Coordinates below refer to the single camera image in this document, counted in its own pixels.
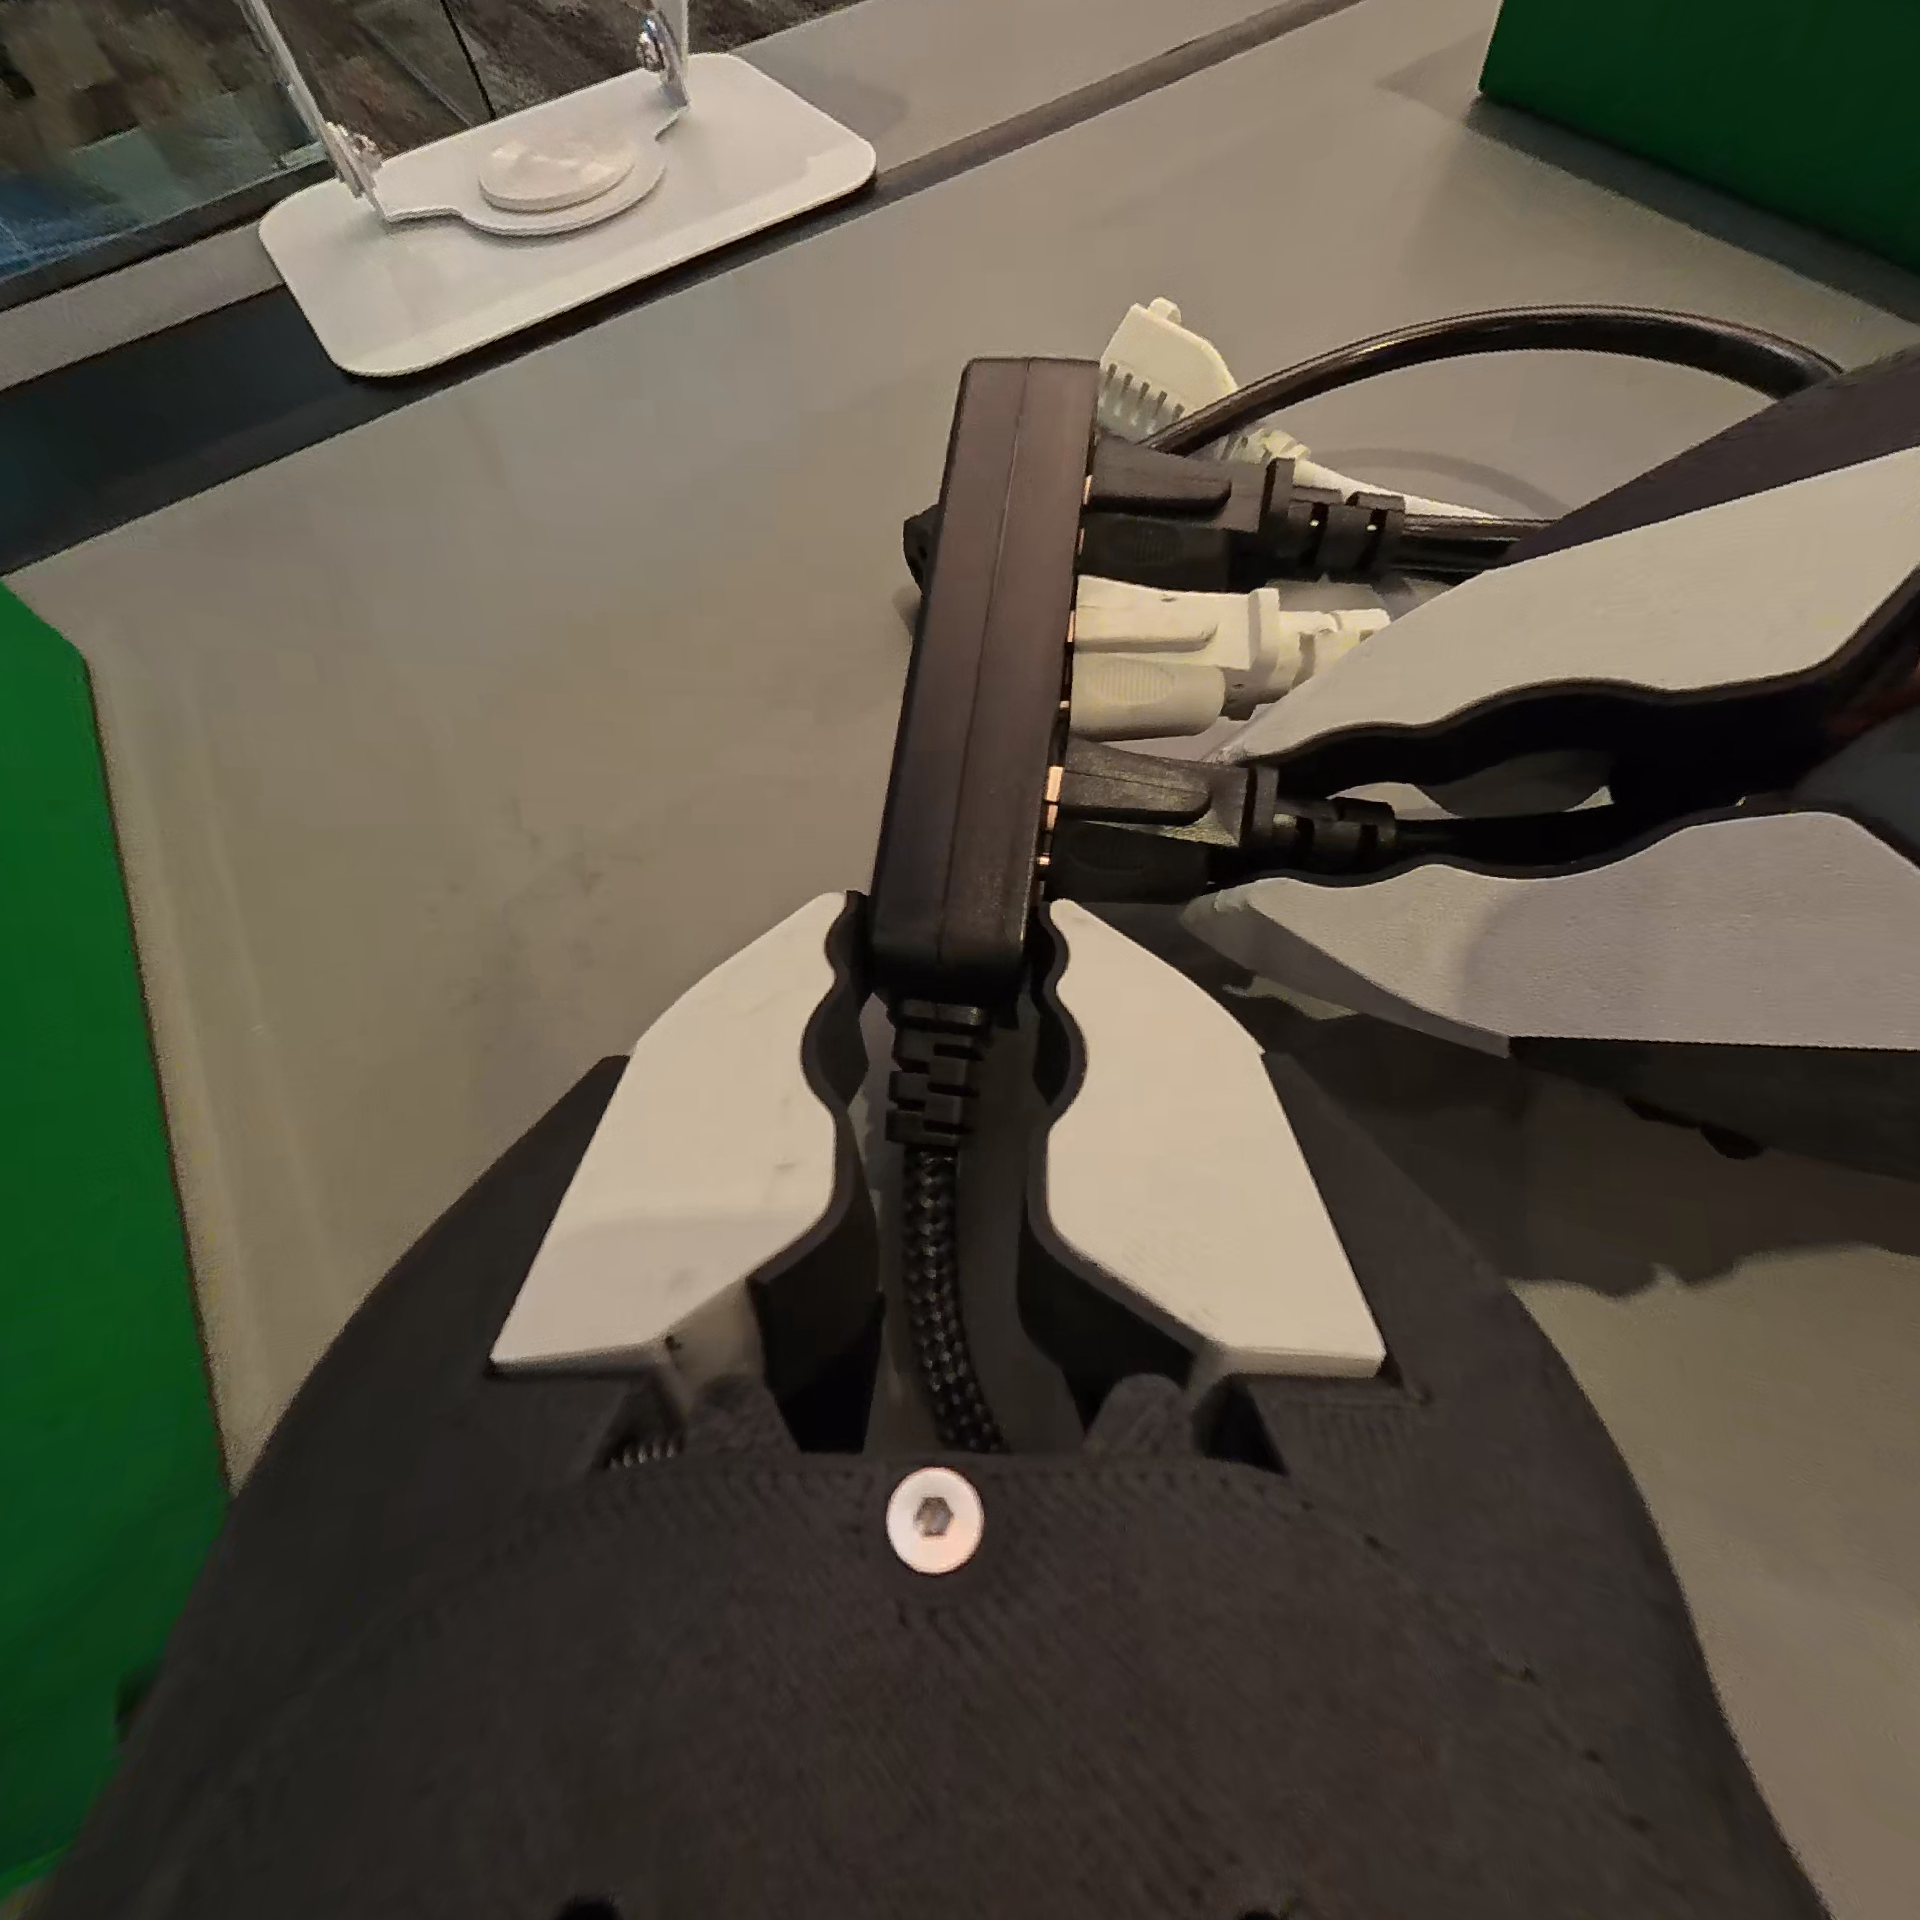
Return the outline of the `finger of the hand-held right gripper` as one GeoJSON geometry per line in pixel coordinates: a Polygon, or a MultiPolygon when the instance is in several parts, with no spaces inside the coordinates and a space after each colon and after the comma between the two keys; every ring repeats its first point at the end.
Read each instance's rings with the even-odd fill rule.
{"type": "Polygon", "coordinates": [[[1893,451],[1499,567],[1394,616],[1247,721],[1230,764],[1442,739],[1502,699],[1695,696],[1836,665],[1915,574],[1918,453],[1893,451]]]}
{"type": "Polygon", "coordinates": [[[1829,812],[1695,822],[1542,878],[1255,880],[1184,925],[1284,989],[1488,1054],[1918,1049],[1915,863],[1829,812]]]}

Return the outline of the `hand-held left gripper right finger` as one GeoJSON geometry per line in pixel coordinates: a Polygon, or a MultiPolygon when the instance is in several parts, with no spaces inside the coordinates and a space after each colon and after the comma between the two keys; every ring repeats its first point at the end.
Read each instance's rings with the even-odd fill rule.
{"type": "Polygon", "coordinates": [[[1375,1376],[1383,1332],[1258,1040],[1083,905],[1046,934],[1035,1344],[1064,1376],[1375,1376]]]}

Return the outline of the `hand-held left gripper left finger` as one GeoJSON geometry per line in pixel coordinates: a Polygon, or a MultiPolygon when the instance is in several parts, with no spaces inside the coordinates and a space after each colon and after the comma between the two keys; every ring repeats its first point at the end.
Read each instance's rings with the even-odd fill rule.
{"type": "Polygon", "coordinates": [[[874,1341],[861,893],[636,1043],[491,1349],[501,1374],[835,1374],[874,1341]]]}

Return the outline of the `black power strip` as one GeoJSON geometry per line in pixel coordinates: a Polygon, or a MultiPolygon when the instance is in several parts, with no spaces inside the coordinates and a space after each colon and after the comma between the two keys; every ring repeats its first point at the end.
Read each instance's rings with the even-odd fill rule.
{"type": "Polygon", "coordinates": [[[868,891],[888,1001],[1014,987],[1064,734],[1096,366],[967,366],[947,446],[868,891]]]}

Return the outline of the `round desk grommet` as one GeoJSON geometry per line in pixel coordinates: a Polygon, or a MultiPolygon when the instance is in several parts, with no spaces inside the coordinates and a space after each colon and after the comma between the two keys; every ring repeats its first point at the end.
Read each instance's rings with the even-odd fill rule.
{"type": "Polygon", "coordinates": [[[1570,510],[1565,495],[1520,470],[1440,448],[1338,444],[1312,456],[1368,489],[1432,499],[1469,517],[1555,521],[1570,510]]]}

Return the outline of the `green plastic bin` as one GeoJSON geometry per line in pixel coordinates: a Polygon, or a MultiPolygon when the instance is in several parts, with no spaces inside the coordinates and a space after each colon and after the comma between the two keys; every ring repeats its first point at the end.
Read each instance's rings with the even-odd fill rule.
{"type": "Polygon", "coordinates": [[[115,1751],[223,1464],[91,677],[2,644],[4,1692],[115,1751]]]}
{"type": "Polygon", "coordinates": [[[1918,270],[1915,3],[1504,3],[1479,94],[1918,270]]]}

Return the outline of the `white divider stand base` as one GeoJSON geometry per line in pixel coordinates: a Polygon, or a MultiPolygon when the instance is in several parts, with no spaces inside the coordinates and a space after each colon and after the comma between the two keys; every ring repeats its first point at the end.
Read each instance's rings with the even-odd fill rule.
{"type": "Polygon", "coordinates": [[[259,238],[326,359],[444,368],[848,201],[874,144],[738,55],[685,55],[645,4],[628,65],[400,155],[319,104],[267,4],[244,4],[330,182],[259,238]]]}

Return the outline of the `clear glass divider panel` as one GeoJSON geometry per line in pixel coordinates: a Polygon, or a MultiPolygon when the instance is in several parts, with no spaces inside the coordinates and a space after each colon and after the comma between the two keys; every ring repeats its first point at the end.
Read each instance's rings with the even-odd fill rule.
{"type": "Polygon", "coordinates": [[[4,3],[4,304],[304,184],[382,223],[560,238],[666,172],[694,55],[835,3],[4,3]]]}

